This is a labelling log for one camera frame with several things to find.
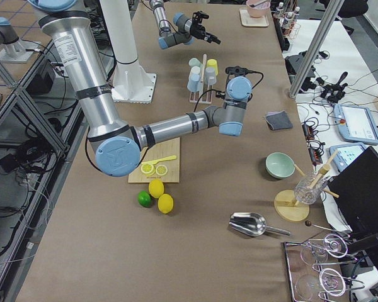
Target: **bowl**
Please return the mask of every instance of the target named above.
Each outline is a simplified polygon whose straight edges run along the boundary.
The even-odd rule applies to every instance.
[[[246,10],[252,18],[260,18],[270,12],[270,2],[262,3],[261,5],[255,6],[252,8],[251,4],[255,4],[260,0],[247,0],[246,1]]]
[[[266,170],[274,178],[283,179],[294,173],[294,161],[287,154],[275,152],[266,158]]]

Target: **white tray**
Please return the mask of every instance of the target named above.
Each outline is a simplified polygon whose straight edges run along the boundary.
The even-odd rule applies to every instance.
[[[269,21],[267,16],[260,18],[252,18],[246,8],[239,9],[239,15],[241,16],[241,24],[245,27],[267,27],[269,26]]]

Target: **green bowl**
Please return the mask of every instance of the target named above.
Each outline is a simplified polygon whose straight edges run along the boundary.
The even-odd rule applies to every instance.
[[[287,154],[275,152],[266,158],[266,170],[274,178],[283,179],[294,173],[294,161]]]

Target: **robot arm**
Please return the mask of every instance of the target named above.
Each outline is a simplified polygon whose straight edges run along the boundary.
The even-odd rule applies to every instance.
[[[193,14],[192,19],[186,17],[183,13],[175,14],[173,23],[178,27],[178,32],[173,33],[166,18],[164,1],[150,0],[149,3],[159,29],[158,43],[161,49],[167,49],[181,43],[192,44],[193,37],[209,43],[221,43],[215,35],[207,33],[205,27],[202,26],[202,20],[209,18],[208,14],[198,11]]]
[[[184,134],[219,126],[222,134],[240,135],[252,89],[245,76],[229,81],[223,107],[212,106],[150,125],[129,126],[119,117],[113,102],[83,2],[62,0],[44,6],[39,0],[28,1],[42,31],[54,41],[89,123],[88,140],[95,151],[96,163],[105,174],[131,173],[138,166],[144,147]]]
[[[6,53],[13,58],[23,55],[26,51],[10,22],[3,17],[0,17],[0,45],[1,44],[4,44]]]

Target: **spoon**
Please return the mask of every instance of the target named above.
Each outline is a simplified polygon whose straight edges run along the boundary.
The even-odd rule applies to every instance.
[[[260,236],[264,232],[279,233],[286,236],[291,235],[287,230],[268,226],[265,218],[258,213],[234,213],[230,217],[229,226],[252,237]]]
[[[268,1],[270,1],[270,0],[262,0],[262,1],[259,1],[259,2],[257,2],[257,3],[254,3],[254,4],[250,4],[249,7],[250,7],[250,8],[255,8],[255,7],[257,7],[258,5],[261,5],[262,3],[265,3],[265,2],[268,2]]]
[[[170,155],[170,156],[167,156],[167,157],[163,157],[162,159],[154,159],[154,160],[149,160],[147,162],[142,162],[141,164],[142,165],[145,165],[145,164],[156,165],[159,162],[164,162],[166,160],[174,160],[174,159],[176,159],[176,155]]]

